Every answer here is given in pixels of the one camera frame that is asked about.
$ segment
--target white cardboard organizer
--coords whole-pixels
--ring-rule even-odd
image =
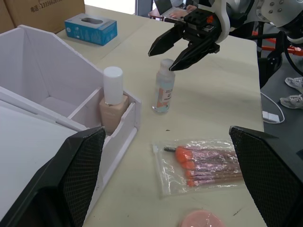
[[[55,34],[27,26],[0,34],[0,100],[82,131],[100,125],[102,87],[102,71]],[[124,94],[130,105],[105,140],[87,216],[140,127],[141,102]]]

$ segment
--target table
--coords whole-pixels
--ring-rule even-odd
[[[164,20],[164,17],[163,16],[160,16],[160,13],[158,11],[157,8],[155,8],[154,10],[152,10],[151,12],[148,13],[148,16],[151,18],[151,19],[160,19],[161,21]]]
[[[263,130],[256,44],[231,36],[219,53],[176,72],[169,112],[153,112],[160,61],[176,59],[187,47],[181,40],[165,54],[148,57],[156,37],[171,27],[149,20],[96,64],[123,69],[125,88],[142,100],[142,123],[84,227],[176,227],[194,209],[213,212],[227,227],[265,227],[245,186],[160,199],[152,142],[225,139],[231,125]]]
[[[85,6],[85,11],[89,15],[101,16],[117,21],[118,24],[118,36],[111,40],[105,46],[97,44],[91,44],[85,41],[69,38],[66,35],[65,30],[59,32],[57,35],[64,40],[69,46],[81,53],[83,57],[90,62],[96,64],[104,56],[115,49],[120,43],[127,39],[132,33],[137,31],[141,26],[149,21],[148,18],[138,17],[126,13],[119,13],[116,11],[101,9],[94,6]]]

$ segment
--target clear plastic bottle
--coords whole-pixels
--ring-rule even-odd
[[[158,113],[166,113],[169,110],[176,77],[175,73],[169,70],[173,62],[171,59],[162,60],[161,67],[157,73],[155,101],[152,108]]]

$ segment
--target blue tissue box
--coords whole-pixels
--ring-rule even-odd
[[[68,37],[104,46],[118,35],[117,21],[85,13],[65,21]]]

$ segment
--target plastic bag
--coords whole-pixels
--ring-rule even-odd
[[[231,140],[153,144],[163,196],[244,185]]]

